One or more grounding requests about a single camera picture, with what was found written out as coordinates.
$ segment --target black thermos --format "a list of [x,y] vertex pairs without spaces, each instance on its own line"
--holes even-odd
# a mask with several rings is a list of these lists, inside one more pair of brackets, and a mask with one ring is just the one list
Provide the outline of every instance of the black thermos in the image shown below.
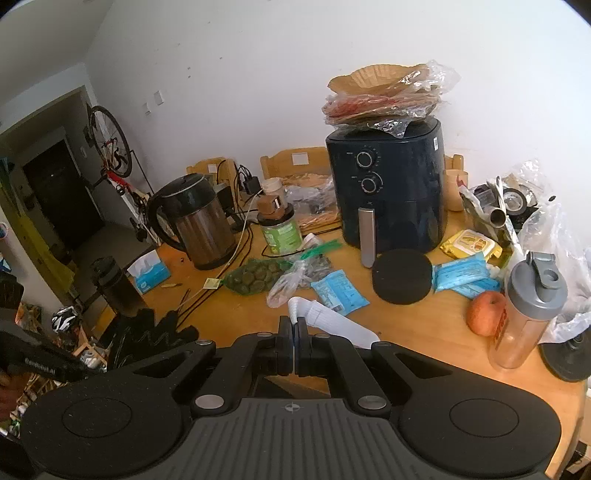
[[142,295],[135,289],[113,257],[98,258],[91,265],[92,283],[115,313],[135,317],[146,309]]

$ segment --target door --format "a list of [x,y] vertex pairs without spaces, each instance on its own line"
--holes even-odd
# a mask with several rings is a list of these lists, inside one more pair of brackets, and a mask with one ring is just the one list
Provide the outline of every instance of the door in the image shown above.
[[79,247],[104,226],[63,140],[27,163],[23,170],[43,215],[70,248]]

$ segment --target control dial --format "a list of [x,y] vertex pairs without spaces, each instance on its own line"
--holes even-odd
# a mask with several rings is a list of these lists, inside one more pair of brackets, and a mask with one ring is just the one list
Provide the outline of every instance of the control dial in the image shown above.
[[361,189],[364,193],[372,195],[382,186],[382,179],[379,175],[372,173],[361,180]]
[[355,157],[359,168],[370,168],[374,164],[374,157],[370,152],[361,151]]

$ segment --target air fryer handle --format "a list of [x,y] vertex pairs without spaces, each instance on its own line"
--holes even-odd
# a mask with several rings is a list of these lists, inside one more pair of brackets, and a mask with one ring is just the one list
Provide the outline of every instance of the air fryer handle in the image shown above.
[[154,233],[156,233],[156,235],[158,235],[158,237],[160,237],[164,243],[169,244],[171,247],[176,248],[181,252],[186,252],[187,250],[185,249],[184,245],[181,242],[177,242],[173,238],[170,238],[160,226],[160,222],[158,221],[158,208],[160,205],[161,198],[158,193],[156,193],[156,195],[152,195],[148,200],[146,210],[148,213],[148,223],[150,224],[151,229],[154,230]]
[[360,208],[358,213],[361,264],[366,268],[371,268],[375,261],[375,210]]

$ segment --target bicycle tire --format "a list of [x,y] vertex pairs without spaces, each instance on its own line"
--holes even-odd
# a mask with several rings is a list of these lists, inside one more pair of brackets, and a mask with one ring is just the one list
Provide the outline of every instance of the bicycle tire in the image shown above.
[[90,112],[88,113],[88,125],[89,125],[89,130],[90,130],[90,136],[92,138],[92,142],[95,145],[96,151],[99,153],[101,160],[108,165],[109,163],[107,162],[105,156],[103,155],[102,150],[99,147],[98,142],[96,141],[95,132],[94,132],[94,129],[92,128],[92,119],[93,119],[95,112],[101,112],[103,115],[105,115],[113,123],[113,125],[115,126],[115,129],[119,133],[119,135],[121,137],[121,141],[123,142],[123,146],[125,149],[125,155],[122,155],[122,156],[127,159],[127,166],[126,166],[125,170],[113,169],[113,171],[119,177],[122,177],[122,178],[129,177],[129,175],[131,174],[132,166],[133,166],[132,160],[131,160],[131,151],[129,150],[129,144],[127,143],[127,139],[125,138],[125,134],[123,133],[123,130],[122,130],[121,126],[119,125],[119,122],[116,120],[116,118],[113,116],[113,114],[111,112],[109,112],[105,107],[103,107],[101,105],[95,105],[94,107],[92,107],[90,109]]

